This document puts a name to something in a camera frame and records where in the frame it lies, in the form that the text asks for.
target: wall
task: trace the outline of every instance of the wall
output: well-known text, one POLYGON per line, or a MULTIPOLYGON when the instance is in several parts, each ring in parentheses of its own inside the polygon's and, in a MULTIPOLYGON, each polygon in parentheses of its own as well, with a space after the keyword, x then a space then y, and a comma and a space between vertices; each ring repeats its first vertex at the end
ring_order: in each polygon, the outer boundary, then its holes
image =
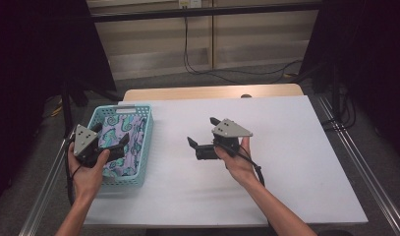
MULTIPOLYGON (((178 1, 87 0, 93 14, 177 9, 178 1)), ((206 0, 203 7, 244 6, 206 0)), ((250 0, 247 5, 293 2, 250 0)), ((304 57, 317 11, 188 18, 188 55, 197 70, 285 63, 304 57)), ((184 19, 96 24, 115 80, 185 72, 184 19)))

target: white tabletop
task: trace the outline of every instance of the white tabletop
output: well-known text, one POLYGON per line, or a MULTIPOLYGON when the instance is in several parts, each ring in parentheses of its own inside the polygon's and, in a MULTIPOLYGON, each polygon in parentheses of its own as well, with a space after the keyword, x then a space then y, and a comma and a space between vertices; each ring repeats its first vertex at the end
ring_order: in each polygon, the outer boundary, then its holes
POLYGON ((229 118, 254 133, 252 156, 266 188, 306 223, 368 221, 306 96, 138 103, 152 106, 154 120, 144 185, 103 186, 86 225, 266 225, 224 163, 199 161, 189 147, 187 137, 211 143, 209 117, 229 118))

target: black cable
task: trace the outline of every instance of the black cable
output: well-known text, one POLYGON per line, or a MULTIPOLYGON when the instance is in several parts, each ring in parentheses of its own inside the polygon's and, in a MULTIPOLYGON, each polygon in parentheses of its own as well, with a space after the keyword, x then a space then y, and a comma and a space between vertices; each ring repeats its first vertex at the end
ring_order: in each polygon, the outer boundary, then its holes
POLYGON ((236 84, 236 85, 245 85, 243 83, 235 82, 235 81, 226 79, 224 77, 215 75, 212 72, 233 72, 233 73, 241 73, 241 74, 254 75, 254 76, 266 76, 266 75, 271 75, 271 74, 275 74, 275 73, 278 73, 278 72, 282 72, 282 74, 280 75, 280 77, 278 79, 276 79, 273 82, 270 82, 270 84, 274 84, 274 83, 279 82, 283 78, 285 70, 288 67, 290 67, 290 66, 292 66, 292 65, 294 65, 296 63, 301 63, 301 62, 302 62, 302 60, 295 60, 293 62, 288 63, 287 65, 285 65, 281 69, 278 69, 278 70, 275 70, 275 71, 271 71, 271 72, 263 72, 263 73, 245 72, 245 71, 230 70, 230 69, 217 69, 217 70, 209 70, 209 71, 203 71, 203 72, 197 71, 191 66, 190 61, 188 59, 188 19, 185 18, 184 65, 185 65, 186 71, 188 73, 192 74, 192 75, 211 75, 213 77, 220 78, 220 79, 222 79, 224 81, 227 81, 227 82, 230 82, 230 83, 233 83, 233 84, 236 84))
POLYGON ((70 202, 70 205, 72 205, 74 203, 74 201, 75 201, 75 197, 74 197, 74 180, 73 180, 73 177, 71 176, 71 173, 70 173, 69 161, 68 161, 68 150, 69 150, 69 146, 71 145, 71 142, 73 140, 74 139, 68 139, 66 141, 65 153, 64 153, 65 171, 66 171, 66 175, 67 175, 68 200, 70 202))
POLYGON ((342 124, 338 124, 336 127, 332 127, 332 128, 327 128, 324 129, 324 131, 344 131, 347 129, 352 128, 355 124, 356 124, 356 120, 357 120, 357 112, 356 112, 356 106, 354 103, 354 100, 352 99, 352 97, 348 94, 348 92, 346 93, 346 95, 348 97, 350 97, 350 103, 352 105, 352 110, 353 110, 353 120, 352 123, 350 125, 347 125, 348 122, 350 122, 350 110, 347 107, 347 112, 348 112, 348 119, 346 120, 346 122, 342 123, 342 124))
POLYGON ((71 180, 72 180, 72 181, 74 181, 74 176, 75 176, 75 174, 81 169, 82 166, 83 166, 83 165, 80 164, 80 166, 78 166, 78 168, 74 171, 74 173, 72 173, 72 175, 71 175, 71 180))
POLYGON ((214 141, 214 144, 216 146, 222 147, 226 151, 228 150, 230 152, 236 153, 236 155, 240 156, 241 158, 245 159, 248 163, 250 163, 253 166, 253 168, 255 169, 255 172, 257 174, 258 180, 260 181, 262 186, 264 186, 264 178, 263 178, 263 175, 261 174, 261 167, 252 161, 252 157, 249 155, 249 153, 243 147, 240 146, 240 148, 242 148, 246 152, 246 154, 248 156, 245 156, 245 155, 239 153, 238 151, 234 151, 231 148, 229 148, 229 147, 227 147, 227 146, 225 146, 225 145, 223 145, 221 143, 217 143, 216 141, 214 141))
POLYGON ((343 99, 343 102, 342 102, 342 109, 341 109, 341 112, 340 112, 340 117, 333 117, 333 118, 331 118, 329 120, 321 121, 320 123, 321 123, 322 126, 328 125, 328 124, 330 124, 330 123, 332 123, 334 121, 337 121, 337 122, 341 123, 341 117, 344 116, 346 111, 347 111, 347 120, 344 123, 347 123, 350 120, 350 112, 349 112, 349 108, 348 108, 348 104, 347 104, 347 98, 349 96, 348 92, 346 92, 345 94, 340 94, 340 95, 344 96, 344 99, 343 99))

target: hand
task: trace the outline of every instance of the hand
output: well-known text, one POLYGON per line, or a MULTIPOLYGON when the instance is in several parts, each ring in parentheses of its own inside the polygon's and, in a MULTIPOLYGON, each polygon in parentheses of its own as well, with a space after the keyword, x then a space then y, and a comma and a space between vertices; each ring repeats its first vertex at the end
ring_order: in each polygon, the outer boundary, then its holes
MULTIPOLYGON (((241 146, 250 154, 250 138, 243 137, 241 146)), ((240 148, 239 153, 244 156, 248 156, 243 148, 240 148)), ((245 159, 240 156, 232 157, 230 156, 225 149, 222 147, 215 147, 215 153, 224 160, 227 169, 230 171, 231 176, 239 182, 240 185, 245 187, 246 184, 249 184, 251 181, 255 181, 257 179, 253 167, 250 163, 248 163, 245 159)))
POLYGON ((92 201, 95 198, 101 187, 102 169, 109 155, 110 150, 106 149, 99 155, 96 164, 92 168, 80 167, 80 163, 74 156, 74 143, 70 144, 68 149, 70 175, 80 168, 74 175, 76 199, 92 201))

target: black curtain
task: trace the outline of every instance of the black curtain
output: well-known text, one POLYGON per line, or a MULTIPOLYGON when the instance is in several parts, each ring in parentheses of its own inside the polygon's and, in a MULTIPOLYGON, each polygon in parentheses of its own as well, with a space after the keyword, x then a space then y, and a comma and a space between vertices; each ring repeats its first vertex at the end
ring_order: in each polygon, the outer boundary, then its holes
POLYGON ((93 23, 48 24, 69 16, 89 16, 86 1, 0 0, 0 195, 28 155, 45 100, 64 80, 75 94, 86 89, 76 80, 116 89, 93 23))
MULTIPOLYGON (((301 73, 328 61, 400 154, 400 0, 359 0, 319 11, 301 73)), ((323 91, 332 75, 312 75, 323 91)))

